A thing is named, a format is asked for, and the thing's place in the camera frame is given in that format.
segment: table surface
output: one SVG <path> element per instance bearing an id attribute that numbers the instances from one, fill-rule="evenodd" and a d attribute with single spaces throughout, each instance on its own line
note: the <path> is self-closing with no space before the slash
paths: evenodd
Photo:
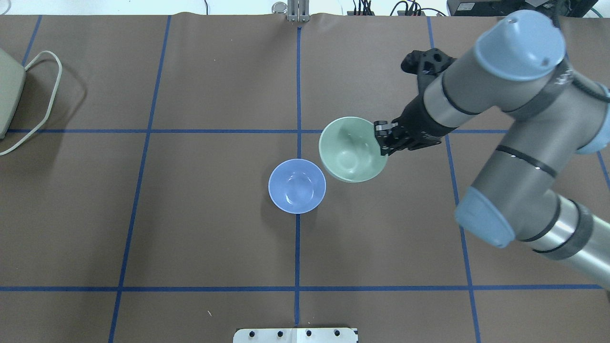
<path id="1" fill-rule="evenodd" d="M 211 15 L 261 15 L 271 13 L 271 6 L 278 0 L 207 0 Z M 371 8 L 376 15 L 389 15 L 396 0 L 374 0 Z M 433 8 L 448 14 L 446 0 L 422 0 L 423 7 Z M 310 13 L 346 15 L 354 9 L 350 0 L 310 0 Z M 61 0 L 30 1 L 0 0 L 0 13 L 9 8 L 8 14 L 17 15 L 171 15 L 180 12 L 206 13 L 204 0 L 150 1 L 150 0 Z M 610 16 L 610 1 L 600 1 L 595 7 L 603 16 Z M 434 11 L 425 10 L 428 15 Z M 589 12 L 586 17 L 596 18 Z"/>
<path id="2" fill-rule="evenodd" d="M 497 109 L 371 181 L 326 174 L 307 214 L 268 197 L 282 161 L 321 165 L 333 119 L 401 112 L 417 93 L 407 52 L 459 57 L 496 22 L 0 17 L 0 48 L 64 66 L 45 128 L 0 160 L 0 337 L 230 342 L 299 325 L 357 327 L 361 342 L 607 342 L 603 289 L 453 220 L 511 123 Z M 610 84 L 610 22 L 562 27 L 575 68 Z M 0 150 L 40 120 L 55 73 L 50 60 L 28 71 Z M 609 165 L 608 149 L 575 156 L 554 189 L 608 220 Z"/>

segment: blue joint cap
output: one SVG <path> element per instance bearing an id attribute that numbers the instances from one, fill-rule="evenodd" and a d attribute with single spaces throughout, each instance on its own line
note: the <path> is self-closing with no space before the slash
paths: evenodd
<path id="1" fill-rule="evenodd" d="M 469 187 L 455 212 L 458 224 L 480 239 L 504 248 L 515 239 L 515 231 L 506 218 L 483 193 Z"/>
<path id="2" fill-rule="evenodd" d="M 565 56 L 565 41 L 551 19 L 532 10 L 509 14 L 475 44 L 483 69 L 510 81 L 531 81 L 550 73 Z"/>
<path id="3" fill-rule="evenodd" d="M 610 96 L 610 92 L 606 86 L 600 83 L 598 83 L 598 85 L 603 89 L 607 97 Z M 596 153 L 605 148 L 608 143 L 610 143 L 610 104 L 606 105 L 606 118 L 601 124 L 600 130 L 597 131 L 595 137 L 593 137 L 587 145 L 576 150 L 576 153 L 581 155 Z"/>

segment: green bowl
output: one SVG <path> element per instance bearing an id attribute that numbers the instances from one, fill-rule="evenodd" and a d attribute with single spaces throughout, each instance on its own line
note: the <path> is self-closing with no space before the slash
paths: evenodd
<path id="1" fill-rule="evenodd" d="M 326 171 L 345 182 L 370 180 L 387 162 L 387 156 L 379 152 L 373 123 L 358 117 L 343 117 L 328 124 L 318 149 Z"/>

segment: blue bowl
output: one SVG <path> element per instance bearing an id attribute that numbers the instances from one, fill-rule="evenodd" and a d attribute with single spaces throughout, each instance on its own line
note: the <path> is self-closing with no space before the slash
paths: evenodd
<path id="1" fill-rule="evenodd" d="M 317 165 L 305 159 L 282 162 L 269 177 L 269 196 L 281 210 L 309 212 L 324 199 L 326 179 Z"/>

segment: white metal plate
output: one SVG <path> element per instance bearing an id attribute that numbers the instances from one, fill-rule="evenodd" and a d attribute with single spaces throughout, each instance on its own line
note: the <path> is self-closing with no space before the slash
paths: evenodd
<path id="1" fill-rule="evenodd" d="M 358 329 L 241 329 L 233 335 L 233 343 L 358 343 Z"/>

